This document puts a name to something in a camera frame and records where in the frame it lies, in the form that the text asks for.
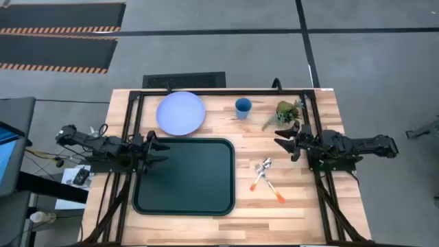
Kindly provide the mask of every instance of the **wooden table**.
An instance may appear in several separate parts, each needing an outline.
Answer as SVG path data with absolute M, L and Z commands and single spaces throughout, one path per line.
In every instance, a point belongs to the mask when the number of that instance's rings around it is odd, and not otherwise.
M 106 135 L 121 136 L 129 92 L 130 90 L 125 89 L 113 91 L 106 118 Z M 306 156 L 302 155 L 299 161 L 292 163 L 290 155 L 273 141 L 276 137 L 276 126 L 261 130 L 262 125 L 275 112 L 279 101 L 292 103 L 299 97 L 247 96 L 253 107 L 245 121 L 240 121 L 235 116 L 235 101 L 240 97 L 242 96 L 201 96 L 206 107 L 206 118 L 202 127 L 190 135 L 222 137 L 235 146 L 236 205 L 232 212 L 224 217 L 140 215 L 134 211 L 129 201 L 122 244 L 325 243 L 316 186 L 313 174 L 308 170 Z M 343 132 L 335 93 L 331 89 L 316 89 L 316 97 L 323 129 Z M 157 106 L 162 99 L 162 96 L 145 98 L 140 130 L 142 135 L 145 136 L 149 130 L 155 130 L 159 137 L 167 136 L 157 126 L 155 117 Z M 136 103 L 133 107 L 130 133 L 134 124 L 135 109 Z M 286 199 L 285 204 L 277 202 L 276 196 L 263 181 L 254 192 L 249 190 L 256 178 L 254 166 L 266 157 L 272 158 L 272 167 L 267 171 L 267 177 Z M 84 236 L 88 236 L 95 227 L 106 176 L 107 174 L 96 175 L 91 184 L 82 222 Z M 361 235 L 370 238 L 357 182 L 346 172 L 333 172 L 333 176 L 340 209 Z M 112 178 L 108 183 L 102 216 L 108 206 L 111 181 Z M 335 223 L 330 210 L 329 215 L 333 237 L 336 239 Z M 118 217 L 119 212 L 116 212 L 110 240 L 115 239 Z

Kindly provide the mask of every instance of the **utensil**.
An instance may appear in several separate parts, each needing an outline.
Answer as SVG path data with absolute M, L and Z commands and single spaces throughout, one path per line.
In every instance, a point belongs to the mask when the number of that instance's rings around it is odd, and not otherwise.
M 258 177 L 256 178 L 256 180 L 252 183 L 252 186 L 250 186 L 250 190 L 254 191 L 254 189 L 256 189 L 256 184 L 259 182 L 259 179 L 261 178 L 263 171 L 265 169 L 269 169 L 270 166 L 272 165 L 272 159 L 270 158 L 266 158 L 263 162 L 262 162 L 262 166 L 260 166 L 260 164 L 255 165 L 255 169 L 256 172 L 258 173 Z
M 268 169 L 272 166 L 272 159 L 271 158 L 266 158 L 263 162 L 262 162 L 262 167 L 263 169 Z
M 272 183 L 268 180 L 268 178 L 265 176 L 265 173 L 262 173 L 261 175 L 265 181 L 267 181 L 267 184 L 270 186 L 270 188 L 272 189 L 272 191 L 274 192 L 274 194 L 277 197 L 277 201 L 280 203 L 285 203 L 285 199 L 284 197 L 281 196 L 281 194 L 274 188 L 274 186 L 272 185 Z
M 256 189 L 256 184 L 259 182 L 259 179 L 261 178 L 263 173 L 264 168 L 262 166 L 260 166 L 260 164 L 255 165 L 254 167 L 256 169 L 256 172 L 258 173 L 258 177 L 254 180 L 254 182 L 252 183 L 252 186 L 250 186 L 250 190 L 254 191 L 254 189 Z
M 252 102 L 247 98 L 238 99 L 235 103 L 235 108 L 237 118 L 240 120 L 244 120 L 250 113 L 250 109 L 252 108 Z
M 201 99 L 190 92 L 171 93 L 158 105 L 158 126 L 168 134 L 189 134 L 201 126 L 206 109 Z

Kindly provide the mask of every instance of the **gray floor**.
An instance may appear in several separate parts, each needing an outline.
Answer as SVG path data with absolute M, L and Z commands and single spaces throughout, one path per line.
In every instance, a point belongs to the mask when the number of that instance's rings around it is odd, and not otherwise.
M 434 0 L 303 2 L 309 28 L 439 27 Z M 297 16 L 292 0 L 131 0 L 122 30 L 297 28 Z M 408 141 L 404 132 L 439 113 L 439 34 L 314 34 L 310 39 L 320 84 L 335 89 L 346 133 L 388 134 L 400 151 L 396 159 L 371 156 L 358 165 L 373 239 L 437 246 L 439 209 L 432 196 L 439 194 L 439 144 L 430 136 Z M 112 89 L 141 87 L 143 75 L 203 71 L 225 71 L 228 87 L 267 87 L 274 77 L 284 87 L 311 86 L 299 34 L 125 37 L 106 75 L 3 70 L 0 97 L 108 101 Z M 30 138 L 38 149 L 59 152 L 54 137 L 61 126 L 96 128 L 105 121 L 106 109 L 38 102 Z M 53 165 L 47 169 L 61 172 Z M 23 170 L 38 168 L 26 161 Z M 77 236 L 78 224 L 66 224 L 39 233 L 36 245 L 70 244 Z

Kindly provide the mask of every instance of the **orange striped tape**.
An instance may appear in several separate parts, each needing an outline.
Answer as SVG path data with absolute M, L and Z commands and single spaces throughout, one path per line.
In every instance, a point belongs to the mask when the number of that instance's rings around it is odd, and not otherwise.
M 71 72 L 71 73 L 107 73 L 107 69 L 88 68 L 88 67 L 66 67 L 66 66 L 48 66 L 32 64 L 8 64 L 0 62 L 0 69 L 17 69 L 28 71 L 53 71 L 53 72 Z
M 82 38 L 82 39 L 95 39 L 95 40 L 117 40 L 114 37 L 101 37 L 101 36 L 77 36 L 77 35 L 60 35 L 60 34 L 19 34 L 19 33 L 0 33 L 0 35 L 13 35 L 13 36 L 29 36 L 29 37 L 44 37 L 44 38 Z
M 4 27 L 0 34 L 57 34 L 78 32 L 118 32 L 121 27 Z

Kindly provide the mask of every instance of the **small potted plant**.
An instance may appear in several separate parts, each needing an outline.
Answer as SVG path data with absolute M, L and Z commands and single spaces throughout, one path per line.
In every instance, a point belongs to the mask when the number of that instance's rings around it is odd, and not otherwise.
M 276 114 L 272 115 L 262 126 L 262 131 L 272 124 L 280 127 L 283 124 L 289 124 L 291 121 L 299 119 L 300 108 L 302 108 L 302 103 L 297 100 L 294 101 L 294 104 L 286 101 L 279 102 L 276 107 Z

